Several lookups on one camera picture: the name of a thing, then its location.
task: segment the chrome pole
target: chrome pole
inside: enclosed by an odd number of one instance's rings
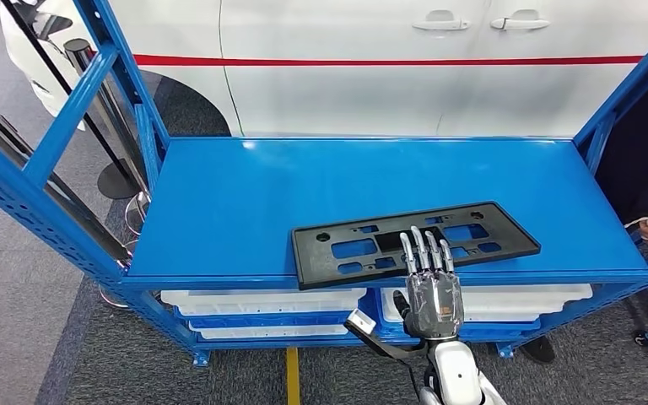
[[[20,137],[11,123],[1,115],[0,151],[19,168],[23,168],[33,154],[33,149]],[[56,173],[51,173],[48,177],[44,191],[114,260],[123,265],[130,262],[132,255],[127,248],[98,220],[90,208]]]
[[[90,64],[90,58],[94,55],[89,43],[83,39],[74,39],[66,42],[63,47],[76,72],[83,74],[85,68]],[[104,81],[100,86],[98,94],[93,99],[93,105],[103,118],[103,122],[108,128],[108,131],[115,134],[118,140],[120,140],[127,157],[125,159],[127,166],[138,186],[149,200],[150,192],[143,155],[140,153],[138,143],[135,141],[135,137],[132,135],[132,131],[126,123],[125,117],[113,94],[113,90],[107,82]]]

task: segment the rectangular cutout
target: rectangular cutout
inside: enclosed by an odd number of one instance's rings
[[[443,217],[430,217],[425,219],[427,225],[443,224]]]
[[[376,259],[374,264],[376,268],[391,268],[396,266],[396,262],[393,260],[393,257],[382,257]]]
[[[478,245],[478,249],[483,253],[493,253],[494,251],[500,251],[502,247],[495,242],[485,242]]]
[[[376,244],[373,239],[351,240],[332,245],[332,254],[337,259],[365,256],[374,253],[376,253]]]
[[[453,256],[454,259],[459,257],[468,257],[468,252],[462,247],[452,247],[451,256]]]
[[[370,234],[371,232],[378,232],[379,227],[376,225],[367,225],[359,228],[362,234]]]
[[[445,238],[452,242],[489,237],[489,233],[481,224],[466,224],[449,226],[443,229]]]
[[[361,271],[361,263],[354,262],[354,263],[340,264],[339,267],[337,267],[337,270],[341,274],[357,273]]]
[[[421,233],[424,233],[430,230],[433,234],[436,240],[443,239],[443,235],[440,232],[440,229],[431,226],[429,228],[423,228],[421,229]],[[403,246],[401,245],[401,238],[399,237],[398,234],[400,234],[402,231],[397,231],[397,232],[389,232],[387,234],[380,234],[376,235],[376,243],[379,244],[379,248],[381,249],[381,253],[387,253],[389,251],[402,251]],[[413,234],[411,233],[411,230],[406,230],[406,233],[408,234],[408,238],[412,241],[413,243]]]

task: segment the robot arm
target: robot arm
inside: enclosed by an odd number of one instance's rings
[[[404,320],[404,330],[421,338],[424,348],[407,352],[387,345],[373,336],[375,322],[359,310],[352,312],[345,326],[378,354],[406,359],[423,351],[430,372],[425,386],[418,390],[424,405],[505,405],[485,375],[478,370],[471,349],[458,340],[463,324],[461,284],[453,273],[453,257],[445,240],[436,240],[412,226],[417,247],[414,254],[408,233],[400,234],[408,276],[406,287],[410,304],[403,294],[394,295],[394,303]]]

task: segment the blue metal shelf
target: blue metal shelf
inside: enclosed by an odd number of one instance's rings
[[[407,183],[425,192],[398,186]],[[273,278],[296,288],[293,228],[482,201],[500,204],[543,248],[460,267],[464,284],[648,279],[572,142],[499,138],[173,139],[127,278],[202,277],[233,289]],[[202,249],[217,254],[193,261]]]
[[[571,302],[532,325],[464,327],[464,338],[499,341],[503,356],[648,288],[648,262],[637,253],[593,177],[611,128],[648,89],[648,55],[570,142],[173,140],[148,97],[108,2],[75,3],[99,51],[24,169],[0,153],[0,208],[193,354],[196,365],[205,365],[208,352],[219,348],[359,344],[349,335],[203,342],[149,292],[295,287],[289,241],[295,226],[499,202],[541,242],[542,251],[462,267],[464,284],[602,284],[590,299]],[[136,117],[154,198],[133,263],[115,261],[43,191],[107,73],[115,77]],[[411,175],[414,171],[421,175]],[[420,192],[400,189],[411,181],[412,189]],[[240,238],[253,243],[242,245]],[[364,285],[401,286],[402,280]],[[412,339],[393,333],[386,341],[410,344]]]

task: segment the car door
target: car door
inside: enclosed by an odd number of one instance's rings
[[[648,1],[493,0],[441,136],[572,138],[648,51]]]
[[[246,136],[434,136],[487,0],[223,0]]]

